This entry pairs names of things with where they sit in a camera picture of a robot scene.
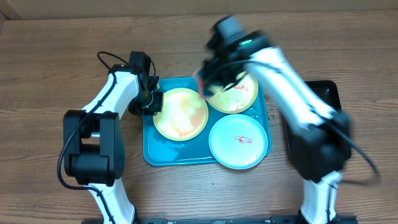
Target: table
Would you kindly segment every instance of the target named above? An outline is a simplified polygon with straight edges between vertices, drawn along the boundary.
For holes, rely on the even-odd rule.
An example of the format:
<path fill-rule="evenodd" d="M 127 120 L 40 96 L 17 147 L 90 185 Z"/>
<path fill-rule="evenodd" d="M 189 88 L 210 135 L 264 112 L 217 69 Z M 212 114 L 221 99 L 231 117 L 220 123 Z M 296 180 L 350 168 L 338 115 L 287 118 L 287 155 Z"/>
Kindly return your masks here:
<path fill-rule="evenodd" d="M 224 15 L 7 21 L 0 40 L 0 222 L 80 223 L 101 218 L 88 192 L 63 188 L 56 163 L 67 110 L 88 104 L 106 82 L 105 50 L 152 57 L 161 77 L 190 75 L 207 56 L 209 28 Z M 360 223 L 398 219 L 398 11 L 238 15 L 262 29 L 304 80 L 333 80 L 353 118 L 353 139 L 382 181 L 341 185 L 336 210 Z M 109 64 L 117 61 L 106 58 Z M 219 164 L 152 167 L 142 156 L 142 122 L 125 113 L 123 182 L 141 218 L 242 218 L 295 214 L 302 180 L 289 163 L 280 113 L 267 97 L 272 151 L 255 169 Z M 347 179 L 371 170 L 357 153 Z M 74 178 L 67 182 L 75 184 Z"/>

